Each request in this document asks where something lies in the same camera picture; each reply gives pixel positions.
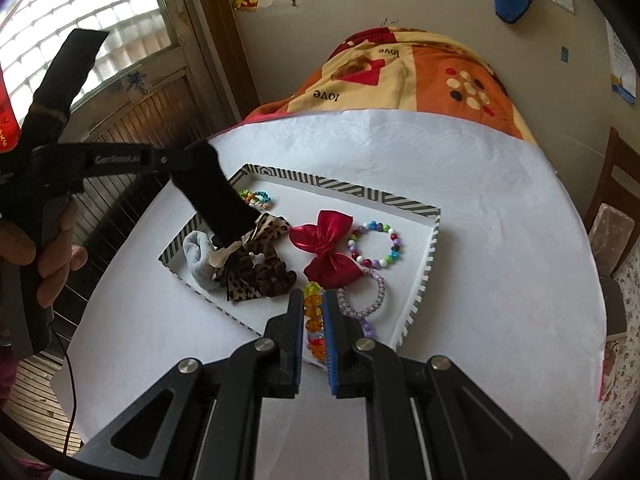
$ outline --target blanket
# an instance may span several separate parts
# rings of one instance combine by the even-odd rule
[[[347,38],[295,94],[260,106],[243,123],[363,108],[448,115],[537,145],[487,62],[447,36],[412,28],[372,28]]]

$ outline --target window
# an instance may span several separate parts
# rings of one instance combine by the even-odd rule
[[[22,123],[33,92],[74,28],[108,30],[75,103],[101,83],[171,44],[158,0],[23,0],[0,30],[0,66]]]

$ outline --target wooden chair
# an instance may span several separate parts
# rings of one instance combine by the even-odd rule
[[[614,271],[616,271],[629,254],[629,251],[633,248],[636,240],[638,240],[638,235],[640,235],[640,198],[622,187],[622,185],[611,176],[611,171],[614,166],[619,167],[636,182],[640,183],[640,155],[624,140],[620,139],[616,129],[612,128],[609,133],[609,143],[607,144],[607,153],[604,157],[604,166],[600,173],[598,187],[593,194],[593,200],[591,201],[587,215],[584,217],[584,226],[587,232],[591,230],[598,213],[598,208],[603,202],[626,213],[636,221],[634,230],[631,233],[631,238],[629,238],[629,242],[626,244],[625,250],[622,252],[622,256],[620,256],[620,260],[614,268]]]

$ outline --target wall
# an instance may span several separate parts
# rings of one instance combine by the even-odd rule
[[[235,15],[262,102],[291,94],[344,38],[385,19],[467,44],[494,67],[584,214],[609,127],[640,151],[640,105],[610,90],[603,15],[592,0],[574,6],[575,15],[534,0],[515,25],[498,19],[494,0],[276,0]],[[560,60],[562,46],[569,63]]]

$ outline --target red satin bow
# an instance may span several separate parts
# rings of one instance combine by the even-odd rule
[[[337,253],[335,245],[349,232],[353,217],[337,211],[318,213],[318,225],[305,224],[289,231],[289,239],[297,248],[316,256],[305,269],[310,282],[323,288],[341,288],[362,277],[362,271],[346,254]]]

